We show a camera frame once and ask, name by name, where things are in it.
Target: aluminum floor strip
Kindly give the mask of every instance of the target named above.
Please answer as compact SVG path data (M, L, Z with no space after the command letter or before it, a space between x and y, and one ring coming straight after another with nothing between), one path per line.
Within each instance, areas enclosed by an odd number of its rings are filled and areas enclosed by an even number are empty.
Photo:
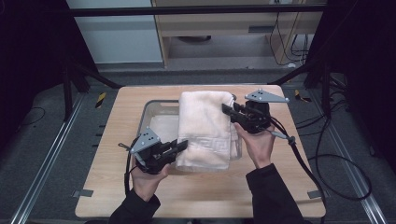
M322 115L323 111L322 111L321 105L320 105L321 97L320 97L319 93L312 91L312 90L308 90L308 91L310 92L313 102L315 103L320 114ZM351 161L354 161L354 160L352 160L351 156L347 152L347 148L345 147L342 138L338 134L338 132L337 132L335 126L332 124L332 122L330 122L330 125L329 125L329 133L330 133L331 138L334 142L334 147L335 147L335 151L337 152L337 154L339 156L345 157ZM361 173L359 172L359 170L356 167L352 166L348 162L343 161L343 165L346 170L346 174L348 175L349 180L351 181L352 186L355 189L356 193L359 196L363 196L364 192L367 192L367 190L368 190L368 186L364 180L364 177L361 175ZM362 200L361 204L362 204L368 218L370 218L370 220L373 224L388 223L387 220L385 219L384 214L382 213L381 208L379 207L378 203L376 202L375 196L373 195L373 193L367 199Z
M53 164L56 162L56 158L59 155L59 152L62 149L64 141L67 135L70 132L70 129L77 117L78 111L81 108L82 101L84 100L85 93L78 93L76 96L76 101L73 105L73 113L71 114L69 120L65 121L61 127L61 130L58 132L52 146L47 154L46 159L44 159L43 164L40 167L40 170L37 172L35 176L35 180L27 191L26 195L23 198L20 206L17 211L13 215L11 219L11 224L23 224L26 222L29 217L33 206L35 205L35 201L38 198L41 190L43 189L47 177L50 174L50 171L53 167Z

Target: horizontal black bar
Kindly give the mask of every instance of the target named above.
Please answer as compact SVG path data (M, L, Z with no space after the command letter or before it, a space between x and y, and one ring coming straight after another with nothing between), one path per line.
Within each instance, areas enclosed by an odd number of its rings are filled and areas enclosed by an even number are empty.
M220 13L265 13L265 12L316 12L335 7L326 4L312 5L240 5L240 6L195 6L195 7L117 7L74 8L47 11L50 14L73 17L143 16L174 14L220 14Z

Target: folded towel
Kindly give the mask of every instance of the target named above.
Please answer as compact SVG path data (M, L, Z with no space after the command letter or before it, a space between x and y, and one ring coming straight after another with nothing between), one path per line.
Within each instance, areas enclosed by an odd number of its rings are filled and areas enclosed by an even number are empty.
M216 172L240 157L240 138L221 104L233 105L226 91L185 91L179 99L178 142L189 140L176 159L176 168L190 172Z

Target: forearm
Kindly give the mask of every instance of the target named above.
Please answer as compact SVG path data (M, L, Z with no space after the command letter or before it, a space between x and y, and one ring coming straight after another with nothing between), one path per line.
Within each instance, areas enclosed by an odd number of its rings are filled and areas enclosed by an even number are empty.
M304 223L303 216L273 164L247 174L255 223Z
M132 189L120 207L113 212L108 224L149 223L160 205L155 195L145 202Z

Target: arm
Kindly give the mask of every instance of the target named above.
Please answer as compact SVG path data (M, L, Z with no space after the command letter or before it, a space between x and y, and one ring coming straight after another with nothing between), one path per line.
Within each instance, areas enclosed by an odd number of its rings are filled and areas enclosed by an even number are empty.
M160 207L160 200L154 195L161 180L168 176L170 165L163 167L157 175L143 173L139 168L131 172L133 189L120 207L110 217L109 224L149 223Z
M247 183L253 196L254 222L304 223L296 202L271 163L275 137L267 131L247 133L238 123L234 126L244 139L247 153L257 168L247 174ZM274 126L268 128L268 131L273 130Z

